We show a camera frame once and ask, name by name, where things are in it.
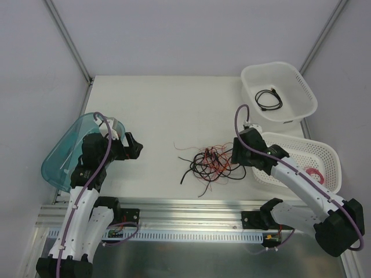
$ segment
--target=white backdrop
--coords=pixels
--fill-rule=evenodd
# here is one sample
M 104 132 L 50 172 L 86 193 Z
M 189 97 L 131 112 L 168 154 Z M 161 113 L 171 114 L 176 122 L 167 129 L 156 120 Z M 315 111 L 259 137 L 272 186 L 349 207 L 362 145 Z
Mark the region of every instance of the white backdrop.
M 356 198 L 365 214 L 366 248 L 360 253 L 371 276 L 371 2 L 350 1 L 304 78 L 318 100 L 309 118 L 313 139 L 331 145 L 343 172 L 341 194 Z
M 40 0 L 0 1 L 0 277 L 16 273 L 53 187 L 41 164 L 87 85 Z
M 337 0 L 54 0 L 90 74 L 227 75 L 300 68 Z

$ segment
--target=purple cable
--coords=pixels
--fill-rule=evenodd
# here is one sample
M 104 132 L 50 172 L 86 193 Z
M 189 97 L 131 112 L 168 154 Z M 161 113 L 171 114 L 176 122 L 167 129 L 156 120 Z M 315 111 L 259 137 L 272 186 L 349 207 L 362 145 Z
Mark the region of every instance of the purple cable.
M 238 125 L 237 125 L 237 120 L 238 120 L 238 114 L 239 114 L 239 111 L 243 108 L 243 107 L 246 107 L 246 109 L 248 110 L 248 117 L 247 117 L 247 121 L 249 121 L 249 118 L 250 118 L 250 108 L 247 104 L 242 104 L 240 107 L 237 108 L 237 111 L 236 111 L 236 114 L 235 114 L 235 117 L 234 117 L 234 129 L 236 131 L 236 135 L 238 137 L 238 140 L 239 142 L 248 150 L 254 152 L 254 153 L 257 153 L 258 155 L 263 155 L 267 158 L 271 158 L 271 159 L 274 159 L 276 160 L 277 162 L 279 163 L 282 163 L 283 165 L 285 165 L 287 168 L 293 170 L 295 173 L 297 172 L 296 168 L 290 164 L 288 164 L 287 162 L 283 161 L 282 159 L 279 159 L 279 158 L 276 158 L 275 156 L 272 156 L 272 155 L 269 155 L 267 153 L 264 153 L 264 152 L 260 152 L 256 149 L 253 149 L 251 148 L 250 146 L 246 145 L 246 143 L 242 140 L 241 136 L 239 135 L 238 133 Z M 361 234 L 361 231 L 358 229 L 357 227 L 357 224 L 354 222 L 352 216 L 349 215 L 349 213 L 341 206 L 341 204 L 339 204 L 337 201 L 335 200 L 332 200 L 331 197 L 326 193 L 324 192 L 320 187 L 318 187 L 313 181 L 311 181 L 306 175 L 304 175 L 303 173 L 299 172 L 298 173 L 299 176 L 301 176 L 303 179 L 305 179 L 305 181 L 307 181 L 314 189 L 316 189 L 322 196 L 324 196 L 325 198 L 327 198 L 329 201 L 331 201 L 335 206 L 337 206 L 339 208 L 339 210 L 344 213 L 344 215 L 348 218 L 350 224 L 353 226 L 353 228 L 355 229 L 355 232 L 357 233 L 357 236 L 358 236 L 358 239 L 359 239 L 359 247 L 357 248 L 353 248 L 353 247 L 350 247 L 349 250 L 352 250 L 352 251 L 361 251 L 365 245 L 364 241 L 363 241 L 363 237 L 362 237 L 362 234 Z
M 294 233 L 295 233 L 295 229 L 292 230 L 292 232 L 289 234 L 289 236 L 288 236 L 287 238 L 285 238 L 284 241 L 283 241 L 280 245 L 278 245 L 278 246 L 276 246 L 276 247 L 271 247 L 271 248 L 268 248 L 268 249 L 265 248 L 265 249 L 262 249 L 262 250 L 260 250 L 260 251 L 258 251 L 258 252 L 256 252 L 256 253 L 250 252 L 248 249 L 246 249 L 246 251 L 247 251 L 249 254 L 251 254 L 251 255 L 260 255 L 261 253 L 264 253 L 264 252 L 269 251 L 269 250 L 276 250 L 276 248 L 285 245 L 286 242 L 288 242 L 288 240 L 289 240 L 289 239 L 294 235 Z
M 101 163 L 99 164 L 97 170 L 95 170 L 95 172 L 93 173 L 93 175 L 90 177 L 90 179 L 83 186 L 83 188 L 80 191 L 80 194 L 76 198 L 76 201 L 74 203 L 74 205 L 76 206 L 76 208 L 72 208 L 71 214 L 68 217 L 68 220 L 67 220 L 67 223 L 66 223 L 66 228 L 64 229 L 64 233 L 62 235 L 62 240 L 61 240 L 61 244 L 60 244 L 61 246 L 64 246 L 64 244 L 66 243 L 67 232 L 68 232 L 68 229 L 70 228 L 72 218 L 73 218 L 73 216 L 75 214 L 75 210 L 77 209 L 77 205 L 78 205 L 78 203 L 79 203 L 79 201 L 80 201 L 80 199 L 82 197 L 82 194 L 87 189 L 87 187 L 89 186 L 89 184 L 93 181 L 93 179 L 95 179 L 95 177 L 98 175 L 99 171 L 103 168 L 103 166 L 104 166 L 104 164 L 105 164 L 105 162 L 106 162 L 106 160 L 108 158 L 108 155 L 110 154 L 111 144 L 112 144 L 112 132 L 111 132 L 111 128 L 110 128 L 110 125 L 108 124 L 107 118 L 105 116 L 103 116 L 103 114 L 100 113 L 100 112 L 95 112 L 93 114 L 94 120 L 97 119 L 97 115 L 102 118 L 102 120 L 106 124 L 107 130 L 108 130 L 108 146 L 107 146 L 106 154 L 103 156 L 103 159 L 102 159 Z M 63 249 L 60 249 L 59 250 L 59 253 L 58 253 L 58 260 L 57 260 L 56 278 L 60 278 L 60 263 L 61 263 L 61 260 L 62 260 L 62 253 L 63 253 Z
M 108 226 L 108 228 L 110 227 L 117 227 L 117 226 L 121 226 L 121 225 L 127 225 L 127 224 L 131 224 L 131 225 L 135 225 L 135 227 L 137 227 L 137 229 L 135 230 L 135 232 L 133 232 L 130 236 L 128 236 L 127 238 L 123 239 L 123 240 L 120 240 L 119 242 L 116 242 L 116 243 L 103 243 L 104 246 L 117 246 L 117 245 L 120 245 L 126 241 L 128 241 L 129 239 L 131 239 L 132 237 L 134 237 L 138 231 L 139 231 L 139 225 L 136 224 L 135 222 L 123 222 L 123 223 L 118 223 L 118 224 L 114 224 L 114 225 L 110 225 Z

